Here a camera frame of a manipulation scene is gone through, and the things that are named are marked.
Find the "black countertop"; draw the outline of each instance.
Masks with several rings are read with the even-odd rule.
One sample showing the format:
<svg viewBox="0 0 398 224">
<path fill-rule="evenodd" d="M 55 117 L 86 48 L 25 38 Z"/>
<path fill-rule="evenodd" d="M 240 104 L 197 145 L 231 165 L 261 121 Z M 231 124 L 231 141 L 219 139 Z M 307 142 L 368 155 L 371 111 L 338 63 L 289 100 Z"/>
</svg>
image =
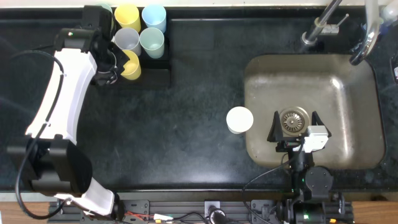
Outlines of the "black countertop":
<svg viewBox="0 0 398 224">
<path fill-rule="evenodd" d="M 264 54 L 351 54 L 362 38 L 363 8 L 350 13 L 340 34 L 302 47 L 300 36 L 323 9 L 169 9 L 172 86 L 135 90 L 90 86 L 78 123 L 78 148 L 92 161 L 94 178 L 112 190 L 240 189 L 269 170 L 246 152 L 244 135 L 231 134 L 225 117 L 244 105 L 244 69 Z M 79 24 L 81 9 L 3 10 L 0 16 L 0 190 L 12 190 L 16 169 L 6 154 L 10 138 L 33 120 L 52 62 L 16 52 L 53 42 L 61 28 Z M 398 189 L 398 87 L 390 66 L 398 29 L 368 58 L 373 66 L 384 125 L 386 155 L 374 169 L 332 170 L 335 190 Z M 278 170 L 253 188 L 290 190 Z"/>
</svg>

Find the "sink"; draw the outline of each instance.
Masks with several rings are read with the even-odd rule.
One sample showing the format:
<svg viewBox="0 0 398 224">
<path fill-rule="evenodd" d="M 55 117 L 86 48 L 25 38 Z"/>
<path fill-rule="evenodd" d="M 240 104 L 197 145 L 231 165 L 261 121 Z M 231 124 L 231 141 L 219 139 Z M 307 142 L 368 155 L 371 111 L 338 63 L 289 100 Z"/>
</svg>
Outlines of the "sink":
<svg viewBox="0 0 398 224">
<path fill-rule="evenodd" d="M 261 166 L 280 164 L 276 143 L 267 142 L 275 111 L 286 136 L 298 136 L 316 111 L 332 134 L 314 152 L 317 166 L 370 169 L 384 157 L 376 82 L 371 66 L 349 63 L 350 55 L 263 55 L 244 75 L 245 107 L 254 116 L 246 148 Z"/>
</svg>

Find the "wooden table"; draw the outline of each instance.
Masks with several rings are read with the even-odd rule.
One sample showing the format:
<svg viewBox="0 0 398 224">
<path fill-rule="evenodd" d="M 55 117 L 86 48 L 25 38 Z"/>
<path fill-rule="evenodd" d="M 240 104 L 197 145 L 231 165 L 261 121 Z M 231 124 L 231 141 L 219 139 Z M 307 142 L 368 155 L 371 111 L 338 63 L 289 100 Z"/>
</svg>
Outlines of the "wooden table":
<svg viewBox="0 0 398 224">
<path fill-rule="evenodd" d="M 29 210 L 45 215 L 49 203 L 26 203 Z M 398 223 L 398 202 L 353 202 L 355 224 Z M 46 220 L 34 220 L 21 212 L 16 202 L 0 202 L 2 224 L 44 224 Z"/>
</svg>

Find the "faucet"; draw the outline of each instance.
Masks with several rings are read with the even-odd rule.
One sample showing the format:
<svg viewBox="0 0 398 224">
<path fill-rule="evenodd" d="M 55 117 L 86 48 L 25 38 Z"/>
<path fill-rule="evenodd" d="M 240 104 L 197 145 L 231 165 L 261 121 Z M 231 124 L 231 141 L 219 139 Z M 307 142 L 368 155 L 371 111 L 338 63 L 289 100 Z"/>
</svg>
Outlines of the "faucet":
<svg viewBox="0 0 398 224">
<path fill-rule="evenodd" d="M 332 0 L 326 7 L 322 15 L 315 19 L 314 26 L 302 35 L 302 41 L 305 45 L 315 45 L 317 37 L 321 34 L 326 22 L 337 9 L 342 0 Z M 352 65 L 358 65 L 372 51 L 379 35 L 379 5 L 376 0 L 365 0 L 366 8 L 366 35 L 363 42 L 359 45 L 357 51 L 351 56 L 349 62 Z"/>
</svg>

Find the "drain strainer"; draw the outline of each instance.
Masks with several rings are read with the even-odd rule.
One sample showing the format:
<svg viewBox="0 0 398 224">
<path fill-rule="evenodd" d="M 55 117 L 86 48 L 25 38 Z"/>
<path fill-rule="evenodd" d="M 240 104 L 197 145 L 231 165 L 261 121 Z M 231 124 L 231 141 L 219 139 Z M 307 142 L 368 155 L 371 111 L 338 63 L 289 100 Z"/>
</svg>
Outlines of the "drain strainer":
<svg viewBox="0 0 398 224">
<path fill-rule="evenodd" d="M 294 106 L 280 113 L 280 122 L 286 134 L 298 136 L 310 124 L 310 118 L 303 108 Z"/>
<path fill-rule="evenodd" d="M 290 111 L 284 114 L 282 124 L 286 130 L 295 133 L 303 129 L 304 118 L 300 113 Z"/>
</svg>

